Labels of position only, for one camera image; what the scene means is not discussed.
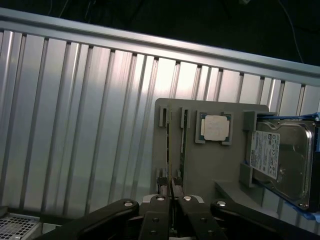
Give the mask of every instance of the white label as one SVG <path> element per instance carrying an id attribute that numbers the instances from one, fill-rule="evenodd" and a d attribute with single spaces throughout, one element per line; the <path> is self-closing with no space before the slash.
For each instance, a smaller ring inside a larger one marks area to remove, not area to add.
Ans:
<path id="1" fill-rule="evenodd" d="M 277 179 L 280 134 L 255 131 L 252 134 L 250 166 Z"/>
<path id="2" fill-rule="evenodd" d="M 224 141 L 227 134 L 227 117 L 207 115 L 204 121 L 204 139 L 211 141 Z"/>

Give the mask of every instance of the hard drive metal casing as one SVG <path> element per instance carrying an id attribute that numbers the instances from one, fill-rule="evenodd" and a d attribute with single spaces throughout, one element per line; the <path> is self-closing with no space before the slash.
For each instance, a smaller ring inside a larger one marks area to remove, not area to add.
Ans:
<path id="1" fill-rule="evenodd" d="M 258 119 L 256 130 L 280 134 L 276 179 L 254 169 L 253 178 L 298 208 L 319 211 L 318 128 L 312 120 Z"/>

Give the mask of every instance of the metal frame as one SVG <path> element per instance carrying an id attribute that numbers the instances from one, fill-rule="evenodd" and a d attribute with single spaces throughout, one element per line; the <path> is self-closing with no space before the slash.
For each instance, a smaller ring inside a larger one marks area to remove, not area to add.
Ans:
<path id="1" fill-rule="evenodd" d="M 320 67 L 0 8 L 0 29 L 320 87 Z"/>
<path id="2" fill-rule="evenodd" d="M 21 210 L 77 218 L 150 194 L 158 98 L 262 104 L 288 116 L 319 107 L 318 66 L 4 8 L 0 46 L 0 200 Z M 78 124 L 82 114 L 90 124 Z M 319 230 L 268 190 L 262 206 Z"/>

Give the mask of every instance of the ventilation grille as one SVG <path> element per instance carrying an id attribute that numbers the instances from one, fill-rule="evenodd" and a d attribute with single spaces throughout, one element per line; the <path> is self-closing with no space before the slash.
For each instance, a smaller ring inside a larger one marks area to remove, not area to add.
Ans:
<path id="1" fill-rule="evenodd" d="M 0 219 L 0 240 L 22 239 L 36 224 L 37 220 L 22 216 L 6 216 Z"/>

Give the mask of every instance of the black plastic arm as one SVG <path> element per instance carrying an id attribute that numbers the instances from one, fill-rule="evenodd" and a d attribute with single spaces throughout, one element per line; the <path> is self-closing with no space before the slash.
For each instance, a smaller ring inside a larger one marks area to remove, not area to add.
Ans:
<path id="1" fill-rule="evenodd" d="M 228 239 L 319 240 L 320 236 L 229 199 L 216 199 L 212 215 L 220 219 Z"/>
<path id="2" fill-rule="evenodd" d="M 73 220 L 40 237 L 38 240 L 109 239 L 122 231 L 128 219 L 139 214 L 139 204 L 121 199 L 88 215 Z"/>

